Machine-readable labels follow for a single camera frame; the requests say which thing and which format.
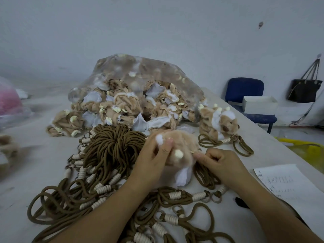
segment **handbag handle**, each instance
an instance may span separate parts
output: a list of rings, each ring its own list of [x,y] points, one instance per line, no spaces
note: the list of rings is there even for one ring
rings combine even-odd
[[[319,69],[319,58],[316,59],[313,62],[313,64],[311,64],[311,66],[307,69],[307,71],[304,73],[304,75],[302,76],[301,79],[303,79],[306,76],[306,74],[308,73],[307,77],[305,78],[305,83],[306,83],[306,80],[310,76],[310,73],[313,72],[310,80],[314,80],[314,75],[315,75],[315,72],[316,72],[316,78],[315,78],[315,81],[316,81],[317,80],[317,76],[318,76],[318,69]]]

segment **forearm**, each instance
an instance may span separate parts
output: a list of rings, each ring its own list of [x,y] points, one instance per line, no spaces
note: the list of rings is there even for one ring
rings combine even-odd
[[[101,206],[59,234],[51,243],[117,242],[148,190],[129,177]]]
[[[269,243],[323,242],[253,177],[238,194],[257,217]]]

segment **chair backrest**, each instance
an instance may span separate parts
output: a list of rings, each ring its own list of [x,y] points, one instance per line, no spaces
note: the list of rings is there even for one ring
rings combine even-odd
[[[228,81],[225,101],[241,103],[244,96],[262,96],[264,84],[261,80],[248,77],[235,77]]]

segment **handbag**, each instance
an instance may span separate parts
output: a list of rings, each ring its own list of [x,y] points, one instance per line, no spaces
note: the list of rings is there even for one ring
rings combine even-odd
[[[316,59],[301,79],[292,80],[287,100],[299,103],[315,102],[316,92],[322,84],[322,81],[317,79],[318,68],[319,59]]]

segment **chair seat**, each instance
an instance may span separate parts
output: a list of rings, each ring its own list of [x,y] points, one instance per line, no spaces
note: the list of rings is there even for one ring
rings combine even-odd
[[[273,124],[277,122],[277,118],[274,115],[244,113],[242,106],[238,106],[238,105],[231,105],[231,106],[256,124]]]

